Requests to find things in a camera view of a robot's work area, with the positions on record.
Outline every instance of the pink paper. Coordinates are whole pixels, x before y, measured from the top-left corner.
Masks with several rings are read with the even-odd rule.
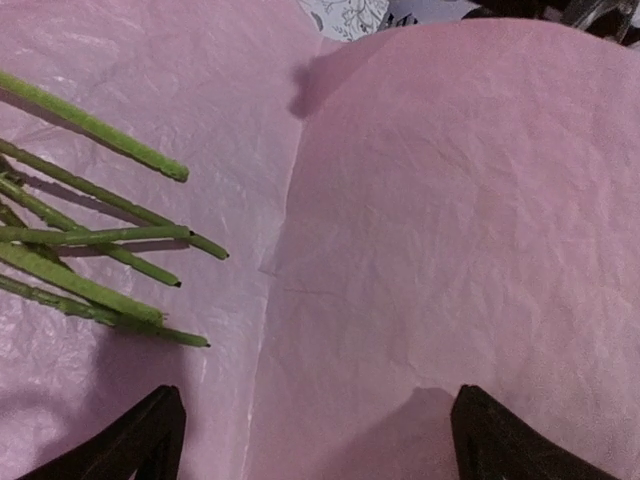
[[[320,37],[287,0],[13,1],[0,27],[3,69],[191,178],[166,180],[6,96],[3,137],[232,253],[141,253],[180,290],[73,261],[209,350],[0,294],[0,479],[162,383],[188,411],[181,479],[456,478],[448,414],[462,383],[637,476],[636,53],[557,25],[470,21],[313,59]],[[90,226],[126,224],[32,190]]]
[[[637,54],[470,21],[311,70],[248,478],[457,478],[464,383],[637,477]]]

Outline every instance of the metal object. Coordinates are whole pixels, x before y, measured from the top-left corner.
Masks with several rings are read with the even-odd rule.
[[[176,480],[186,413],[160,386],[98,435],[18,480]]]
[[[565,8],[560,22],[580,30],[588,30],[598,19],[617,13],[618,28],[613,34],[617,43],[627,35],[639,0],[572,0]]]
[[[537,433],[477,386],[451,411],[460,480],[616,480]]]

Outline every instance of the pink surface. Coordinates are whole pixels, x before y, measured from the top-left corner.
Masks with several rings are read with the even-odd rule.
[[[637,477],[637,54],[472,21],[311,70],[248,478],[456,478],[463,383]]]
[[[270,282],[259,267],[284,221],[301,130],[288,102],[299,90],[297,66],[320,41],[292,0],[0,2],[2,69],[180,159],[191,177],[187,185],[166,180],[7,105],[13,99],[5,95],[0,135],[232,253],[225,263],[197,250],[142,254],[179,274],[180,290],[109,260],[74,262],[160,306],[169,324],[206,335],[213,344],[207,351],[114,336],[0,294],[2,480],[88,439],[160,383],[178,385],[188,410],[180,478],[241,477]],[[123,224],[65,208],[88,224]]]

